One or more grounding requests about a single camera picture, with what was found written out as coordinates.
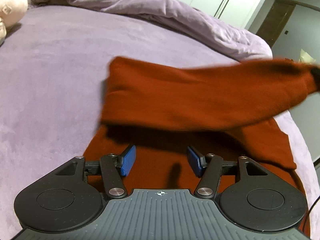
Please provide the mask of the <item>pink plush pig toy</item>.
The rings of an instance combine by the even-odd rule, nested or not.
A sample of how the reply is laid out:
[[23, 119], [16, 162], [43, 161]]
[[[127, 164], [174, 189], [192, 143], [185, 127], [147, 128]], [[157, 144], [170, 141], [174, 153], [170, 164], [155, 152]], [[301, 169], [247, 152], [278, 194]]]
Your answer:
[[28, 0], [1, 0], [1, 45], [5, 41], [7, 29], [18, 23], [28, 9]]

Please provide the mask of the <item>purple rumpled duvet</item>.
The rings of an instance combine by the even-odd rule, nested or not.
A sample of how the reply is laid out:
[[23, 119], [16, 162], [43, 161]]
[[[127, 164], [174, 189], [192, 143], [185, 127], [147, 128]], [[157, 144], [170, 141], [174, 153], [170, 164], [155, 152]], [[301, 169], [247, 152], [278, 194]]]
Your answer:
[[184, 33], [237, 61], [271, 59], [259, 36], [214, 18], [178, 0], [30, 0], [33, 5], [70, 5], [98, 12], [129, 15]]

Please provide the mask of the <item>brown wooden door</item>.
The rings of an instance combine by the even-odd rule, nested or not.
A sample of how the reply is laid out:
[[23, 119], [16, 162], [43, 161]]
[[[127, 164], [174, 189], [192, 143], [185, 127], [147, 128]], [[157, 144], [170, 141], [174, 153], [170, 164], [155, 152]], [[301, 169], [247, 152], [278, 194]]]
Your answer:
[[261, 37], [272, 48], [295, 7], [295, 4], [275, 0], [256, 35]]

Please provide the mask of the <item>red knit cardigan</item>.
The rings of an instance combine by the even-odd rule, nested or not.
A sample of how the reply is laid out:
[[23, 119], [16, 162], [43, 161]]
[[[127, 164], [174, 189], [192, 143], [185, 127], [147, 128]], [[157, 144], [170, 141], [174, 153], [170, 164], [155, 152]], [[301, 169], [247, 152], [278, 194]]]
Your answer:
[[123, 180], [128, 190], [193, 190], [199, 180], [186, 157], [193, 146], [230, 161], [246, 155], [306, 192], [275, 116], [317, 91], [319, 66], [290, 60], [178, 69], [116, 57], [84, 157], [98, 160], [134, 144], [136, 161]]

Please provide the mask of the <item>purple bed sheet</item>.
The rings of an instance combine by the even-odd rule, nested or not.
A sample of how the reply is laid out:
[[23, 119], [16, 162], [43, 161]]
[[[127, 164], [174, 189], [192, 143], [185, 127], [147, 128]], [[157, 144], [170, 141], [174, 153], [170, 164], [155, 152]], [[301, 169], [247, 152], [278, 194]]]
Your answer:
[[16, 195], [84, 153], [115, 56], [181, 68], [234, 63], [144, 20], [74, 7], [28, 10], [1, 46], [1, 239], [21, 230]]

